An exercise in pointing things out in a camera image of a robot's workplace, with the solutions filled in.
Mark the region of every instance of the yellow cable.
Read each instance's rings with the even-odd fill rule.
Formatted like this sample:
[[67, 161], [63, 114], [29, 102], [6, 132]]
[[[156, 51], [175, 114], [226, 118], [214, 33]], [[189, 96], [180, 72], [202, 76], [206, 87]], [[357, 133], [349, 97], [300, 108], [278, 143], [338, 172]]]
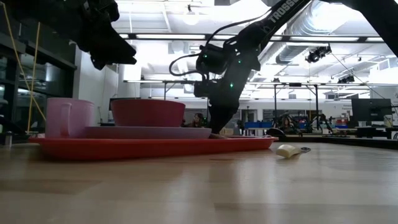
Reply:
[[[2, 2], [2, 6], [3, 6], [3, 8], [4, 8], [4, 14], [6, 15], [6, 22], [7, 22], [7, 26], [8, 26], [8, 32], [10, 33], [11, 42], [12, 42], [12, 47], [14, 48], [14, 52], [15, 52], [15, 56], [16, 56], [17, 61], [18, 61], [19, 68], [20, 68], [20, 70], [21, 70], [22, 76], [24, 77], [24, 81], [25, 81], [26, 87], [27, 87], [27, 89], [28, 89], [28, 91], [29, 91], [29, 93], [30, 93], [30, 97], [33, 97], [33, 90], [31, 90], [31, 89], [29, 88], [29, 84], [28, 84], [28, 82], [27, 82], [27, 80], [26, 80], [26, 76], [25, 76], [24, 69], [22, 68], [21, 60], [19, 60], [19, 56], [18, 56], [18, 52], [17, 52], [17, 47], [16, 47], [16, 45], [15, 45], [14, 36], [13, 36], [12, 30], [11, 30], [10, 20], [9, 20], [8, 14], [7, 14], [7, 7], [6, 7], [6, 5], [5, 5], [3, 2]], [[37, 109], [39, 110], [40, 114], [41, 114], [42, 117], [43, 117], [43, 120], [45, 121], [45, 116], [44, 116], [42, 110], [40, 109], [40, 106], [39, 106], [39, 104], [37, 103], [36, 99], [33, 98], [33, 101], [35, 102]]]
[[[33, 62], [33, 74], [32, 74], [32, 86], [30, 87], [33, 90], [35, 74], [36, 74], [36, 61], [37, 61], [37, 49], [39, 48], [39, 37], [40, 37], [40, 22], [37, 24], [37, 33], [36, 33], [36, 47], [35, 47], [35, 59]], [[27, 122], [27, 133], [30, 131], [30, 120], [32, 119], [32, 102], [33, 102], [33, 94], [30, 94], [30, 104], [29, 104], [29, 118]]]

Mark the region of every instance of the pink mug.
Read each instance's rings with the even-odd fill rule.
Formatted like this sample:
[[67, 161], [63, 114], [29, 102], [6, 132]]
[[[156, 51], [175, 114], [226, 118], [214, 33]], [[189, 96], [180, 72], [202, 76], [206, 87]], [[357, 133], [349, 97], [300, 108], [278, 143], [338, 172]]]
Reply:
[[85, 127], [94, 126], [94, 103], [73, 98], [49, 98], [46, 138], [83, 138]]

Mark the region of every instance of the red tray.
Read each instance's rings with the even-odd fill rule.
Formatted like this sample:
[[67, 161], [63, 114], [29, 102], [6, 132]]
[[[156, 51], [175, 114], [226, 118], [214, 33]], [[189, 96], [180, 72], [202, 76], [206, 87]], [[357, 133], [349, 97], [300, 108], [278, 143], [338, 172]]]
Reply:
[[45, 139], [32, 138], [57, 159], [108, 160], [189, 156], [268, 149], [277, 138], [256, 139]]

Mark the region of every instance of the workbench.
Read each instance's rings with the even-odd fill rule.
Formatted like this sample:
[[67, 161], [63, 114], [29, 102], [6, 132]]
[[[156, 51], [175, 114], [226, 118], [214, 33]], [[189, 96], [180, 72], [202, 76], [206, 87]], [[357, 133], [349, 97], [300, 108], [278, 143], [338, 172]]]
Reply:
[[57, 162], [35, 145], [0, 149], [0, 222], [397, 222], [397, 151], [289, 144], [312, 150]]

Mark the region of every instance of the blue bin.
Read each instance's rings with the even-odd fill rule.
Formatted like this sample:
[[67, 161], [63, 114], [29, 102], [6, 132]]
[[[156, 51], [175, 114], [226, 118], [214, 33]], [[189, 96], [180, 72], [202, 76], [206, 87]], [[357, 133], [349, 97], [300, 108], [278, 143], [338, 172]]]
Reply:
[[261, 122], [261, 128], [272, 128], [272, 122]]
[[244, 128], [260, 128], [261, 123], [260, 122], [246, 122], [244, 124]]

